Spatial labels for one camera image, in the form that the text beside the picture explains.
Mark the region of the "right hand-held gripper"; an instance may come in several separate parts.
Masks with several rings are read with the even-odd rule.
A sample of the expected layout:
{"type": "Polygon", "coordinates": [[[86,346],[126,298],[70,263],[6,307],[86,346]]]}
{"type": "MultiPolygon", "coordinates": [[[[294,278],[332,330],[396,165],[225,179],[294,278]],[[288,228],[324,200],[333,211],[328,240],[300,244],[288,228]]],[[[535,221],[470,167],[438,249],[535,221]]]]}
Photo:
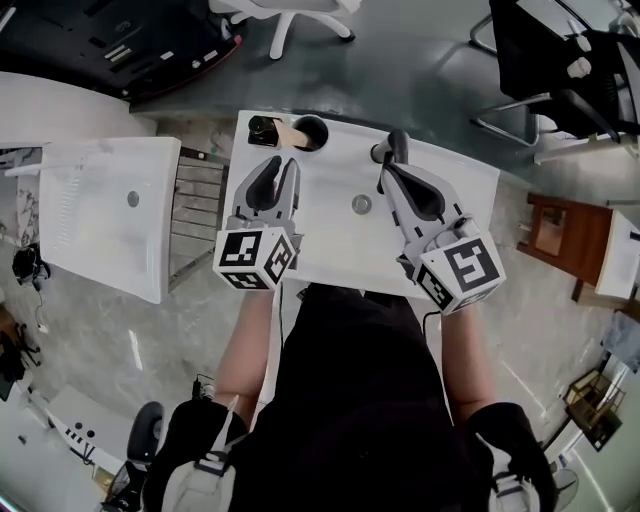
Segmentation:
{"type": "Polygon", "coordinates": [[[495,243],[470,214],[463,214],[435,235],[435,220],[461,214],[453,186],[423,168],[388,161],[382,164],[377,192],[392,212],[404,238],[396,261],[406,277],[450,315],[488,297],[506,274],[495,243]]]}

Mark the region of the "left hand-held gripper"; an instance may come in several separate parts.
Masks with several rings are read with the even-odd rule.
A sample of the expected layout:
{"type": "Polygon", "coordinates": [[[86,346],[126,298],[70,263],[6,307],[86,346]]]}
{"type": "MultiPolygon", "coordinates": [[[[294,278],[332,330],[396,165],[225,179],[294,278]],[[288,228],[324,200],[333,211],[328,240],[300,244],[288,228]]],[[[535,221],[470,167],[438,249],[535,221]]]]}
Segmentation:
{"type": "Polygon", "coordinates": [[[237,187],[234,214],[217,233],[214,272],[243,291],[275,291],[296,262],[302,235],[296,232],[300,168],[273,156],[256,166],[237,187]]]}

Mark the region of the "pale round cup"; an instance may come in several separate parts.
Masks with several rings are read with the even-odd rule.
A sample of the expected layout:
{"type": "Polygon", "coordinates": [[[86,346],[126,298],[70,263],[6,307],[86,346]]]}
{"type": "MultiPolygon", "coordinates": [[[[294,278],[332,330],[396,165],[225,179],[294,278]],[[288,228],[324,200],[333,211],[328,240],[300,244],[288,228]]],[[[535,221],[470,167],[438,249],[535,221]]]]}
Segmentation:
{"type": "Polygon", "coordinates": [[[322,149],[329,138],[329,130],[326,123],[319,117],[306,115],[299,117],[292,127],[306,136],[305,144],[296,144],[295,147],[305,152],[313,152],[322,149]]]}

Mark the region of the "person's right forearm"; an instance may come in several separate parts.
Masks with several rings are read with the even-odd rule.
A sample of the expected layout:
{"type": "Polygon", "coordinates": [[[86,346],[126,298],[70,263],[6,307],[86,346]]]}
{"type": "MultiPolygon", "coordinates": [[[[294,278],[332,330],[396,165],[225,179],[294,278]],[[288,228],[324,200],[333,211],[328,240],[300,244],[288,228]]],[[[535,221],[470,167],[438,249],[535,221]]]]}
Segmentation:
{"type": "Polygon", "coordinates": [[[442,378],[451,415],[462,424],[494,402],[494,386],[475,305],[441,319],[442,378]]]}

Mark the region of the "black soap dispenser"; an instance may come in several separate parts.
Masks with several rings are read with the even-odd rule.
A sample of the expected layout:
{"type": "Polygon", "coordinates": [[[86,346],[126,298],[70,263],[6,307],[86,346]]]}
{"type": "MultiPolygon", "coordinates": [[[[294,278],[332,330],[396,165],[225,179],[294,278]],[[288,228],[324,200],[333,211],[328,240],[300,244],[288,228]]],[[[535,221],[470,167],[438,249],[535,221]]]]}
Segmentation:
{"type": "Polygon", "coordinates": [[[254,115],[248,121],[247,142],[254,146],[278,148],[280,137],[275,122],[279,118],[270,116],[254,115]]]}

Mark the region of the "black faucet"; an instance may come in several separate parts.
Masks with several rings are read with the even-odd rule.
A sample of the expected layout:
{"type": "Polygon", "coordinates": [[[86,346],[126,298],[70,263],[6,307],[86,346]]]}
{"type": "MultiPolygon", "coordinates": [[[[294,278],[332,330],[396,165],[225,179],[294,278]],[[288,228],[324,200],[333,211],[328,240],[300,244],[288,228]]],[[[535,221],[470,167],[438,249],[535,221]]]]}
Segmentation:
{"type": "Polygon", "coordinates": [[[409,135],[401,129],[391,131],[384,140],[370,150],[371,159],[379,164],[409,163],[409,135]]]}

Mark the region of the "metal sink rack stand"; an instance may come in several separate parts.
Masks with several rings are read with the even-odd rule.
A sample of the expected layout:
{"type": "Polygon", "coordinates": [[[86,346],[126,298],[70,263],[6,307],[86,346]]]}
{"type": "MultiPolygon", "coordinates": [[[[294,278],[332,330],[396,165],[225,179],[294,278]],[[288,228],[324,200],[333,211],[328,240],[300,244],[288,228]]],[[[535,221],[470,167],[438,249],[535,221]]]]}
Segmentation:
{"type": "Polygon", "coordinates": [[[180,149],[169,240],[168,289],[212,263],[230,160],[183,146],[180,149]]]}

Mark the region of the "black folding chair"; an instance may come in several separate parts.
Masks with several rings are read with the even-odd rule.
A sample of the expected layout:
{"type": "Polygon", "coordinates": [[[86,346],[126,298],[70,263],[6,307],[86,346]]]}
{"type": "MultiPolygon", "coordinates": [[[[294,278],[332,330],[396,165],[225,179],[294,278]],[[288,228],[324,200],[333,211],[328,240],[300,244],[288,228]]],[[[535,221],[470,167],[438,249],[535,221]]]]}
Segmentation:
{"type": "Polygon", "coordinates": [[[490,0],[500,90],[512,99],[486,108],[471,119],[475,125],[521,145],[539,138],[539,118],[576,139],[622,134],[640,136],[640,37],[586,28],[561,36],[520,5],[520,0],[490,0]],[[567,67],[579,57],[591,73],[572,79],[567,67]],[[534,136],[527,141],[487,122],[486,115],[524,107],[534,117],[534,136]]]}

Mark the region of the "white basin on wooden cabinet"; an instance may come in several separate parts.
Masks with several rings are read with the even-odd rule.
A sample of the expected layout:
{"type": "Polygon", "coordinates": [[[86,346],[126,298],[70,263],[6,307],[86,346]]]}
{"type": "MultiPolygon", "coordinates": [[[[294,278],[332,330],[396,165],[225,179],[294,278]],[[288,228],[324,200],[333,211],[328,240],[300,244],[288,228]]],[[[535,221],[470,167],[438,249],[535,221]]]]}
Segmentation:
{"type": "Polygon", "coordinates": [[[595,292],[629,299],[640,268],[640,228],[625,215],[612,211],[608,241],[595,292]]]}

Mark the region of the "person's black clothing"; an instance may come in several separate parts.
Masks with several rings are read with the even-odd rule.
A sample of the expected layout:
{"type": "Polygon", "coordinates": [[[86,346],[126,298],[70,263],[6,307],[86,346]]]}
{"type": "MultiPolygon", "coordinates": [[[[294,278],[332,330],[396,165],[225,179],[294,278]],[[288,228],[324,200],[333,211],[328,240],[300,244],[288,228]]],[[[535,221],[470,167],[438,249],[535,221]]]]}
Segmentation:
{"type": "Polygon", "coordinates": [[[523,409],[455,424],[442,360],[408,302],[313,283],[249,424],[190,399],[171,416],[143,512],[554,512],[523,409]]]}

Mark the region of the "black equipment cabinet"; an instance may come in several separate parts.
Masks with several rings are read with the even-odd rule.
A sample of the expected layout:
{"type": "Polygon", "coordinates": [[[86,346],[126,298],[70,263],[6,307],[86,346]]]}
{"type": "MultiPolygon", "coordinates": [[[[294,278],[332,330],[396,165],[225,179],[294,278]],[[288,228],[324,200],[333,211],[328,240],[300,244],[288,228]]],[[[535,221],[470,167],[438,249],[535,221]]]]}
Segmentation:
{"type": "Polygon", "coordinates": [[[207,0],[0,0],[0,71],[134,103],[183,86],[241,43],[207,0]]]}

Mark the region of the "marble pattern slab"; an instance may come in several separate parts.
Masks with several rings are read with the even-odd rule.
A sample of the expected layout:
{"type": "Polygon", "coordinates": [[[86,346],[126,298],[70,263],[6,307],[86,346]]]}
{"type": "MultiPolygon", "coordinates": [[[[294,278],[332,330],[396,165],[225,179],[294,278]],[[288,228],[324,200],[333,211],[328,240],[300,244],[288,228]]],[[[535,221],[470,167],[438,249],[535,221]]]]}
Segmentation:
{"type": "Polygon", "coordinates": [[[39,176],[17,178],[17,246],[39,242],[39,176]]]}

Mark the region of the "black headset on floor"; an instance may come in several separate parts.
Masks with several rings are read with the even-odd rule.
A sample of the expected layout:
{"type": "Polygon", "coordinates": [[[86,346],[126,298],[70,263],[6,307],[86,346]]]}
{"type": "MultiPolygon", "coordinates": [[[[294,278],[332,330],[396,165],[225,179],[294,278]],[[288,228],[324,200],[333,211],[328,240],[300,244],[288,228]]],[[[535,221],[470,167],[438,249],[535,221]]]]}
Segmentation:
{"type": "Polygon", "coordinates": [[[40,246],[32,243],[19,248],[13,257],[12,271],[20,285],[34,283],[51,277],[49,265],[41,258],[40,246]]]}

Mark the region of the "grey office chair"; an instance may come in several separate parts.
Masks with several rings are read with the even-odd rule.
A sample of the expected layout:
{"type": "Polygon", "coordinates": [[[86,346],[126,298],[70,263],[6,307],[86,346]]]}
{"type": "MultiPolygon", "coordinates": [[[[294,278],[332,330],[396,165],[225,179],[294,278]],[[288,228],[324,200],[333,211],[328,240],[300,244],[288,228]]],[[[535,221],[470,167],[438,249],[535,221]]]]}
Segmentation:
{"type": "Polygon", "coordinates": [[[127,444],[127,459],[135,464],[150,465],[162,433],[164,407],[157,401],[146,403],[137,413],[127,444]]]}

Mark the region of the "gold metal frame rack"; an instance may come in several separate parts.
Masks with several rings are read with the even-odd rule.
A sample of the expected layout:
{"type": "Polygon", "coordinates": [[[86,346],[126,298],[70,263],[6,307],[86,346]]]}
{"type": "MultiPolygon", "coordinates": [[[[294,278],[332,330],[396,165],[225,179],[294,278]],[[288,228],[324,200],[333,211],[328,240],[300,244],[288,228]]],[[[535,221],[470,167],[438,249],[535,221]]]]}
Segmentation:
{"type": "Polygon", "coordinates": [[[597,452],[622,425],[618,409],[625,395],[597,369],[569,385],[564,397],[566,412],[597,452]]]}

